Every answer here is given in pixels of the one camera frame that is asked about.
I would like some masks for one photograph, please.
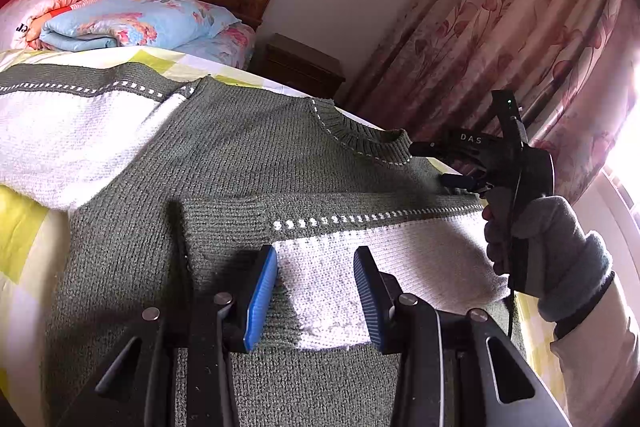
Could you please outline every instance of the black wrist band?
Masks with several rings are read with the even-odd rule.
[[[588,317],[588,315],[598,305],[598,303],[600,302],[600,299],[602,299],[602,296],[605,294],[607,289],[609,289],[609,286],[613,282],[613,277],[615,276],[616,276],[616,273],[612,270],[609,273],[609,275],[607,275],[607,278],[604,280],[604,283],[602,284],[600,289],[598,289],[596,294],[590,299],[589,302],[587,302],[587,304],[585,304],[573,315],[569,315],[567,318],[561,319],[558,322],[556,322],[556,329],[554,329],[554,334],[556,336],[556,339],[560,340],[565,335],[569,334],[578,325],[580,325],[583,320],[585,320]]]

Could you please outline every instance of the ribbed neckline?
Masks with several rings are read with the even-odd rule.
[[[348,149],[384,163],[409,162],[411,140],[403,129],[380,131],[347,118],[335,108],[333,100],[310,98],[311,111],[322,128]]]

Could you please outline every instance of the beige sleeve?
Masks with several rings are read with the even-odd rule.
[[[618,276],[591,314],[550,347],[560,359],[572,425],[602,427],[640,371],[638,323]]]

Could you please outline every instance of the blue gripper pad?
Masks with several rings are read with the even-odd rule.
[[[373,345],[376,346],[376,349],[380,350],[382,349],[384,340],[384,317],[382,309],[380,309],[374,298],[372,284],[375,284],[375,277],[378,277],[381,283],[383,282],[369,248],[359,247],[356,250],[353,256],[353,275],[356,280],[356,286],[358,287],[364,318],[367,322],[369,338]]]
[[[269,247],[258,282],[255,285],[254,294],[246,311],[246,330],[243,340],[247,352],[254,349],[255,344],[260,340],[277,272],[278,256],[275,249]]]

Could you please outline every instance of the yellow and white checkered sheet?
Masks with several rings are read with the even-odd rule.
[[[210,74],[225,84],[268,89],[289,96],[305,96],[246,71],[147,46],[78,53],[26,50],[0,53],[0,71],[14,64],[111,68],[124,62],[141,62],[177,82],[191,82]],[[446,169],[439,162],[436,167]],[[0,185],[0,391],[26,427],[45,425],[40,393],[44,328],[56,285],[56,274],[64,266],[68,247],[66,214],[49,210]],[[552,325],[538,314],[536,299],[517,295],[516,304],[527,361],[566,410],[564,381],[558,359],[548,347],[553,340]]]

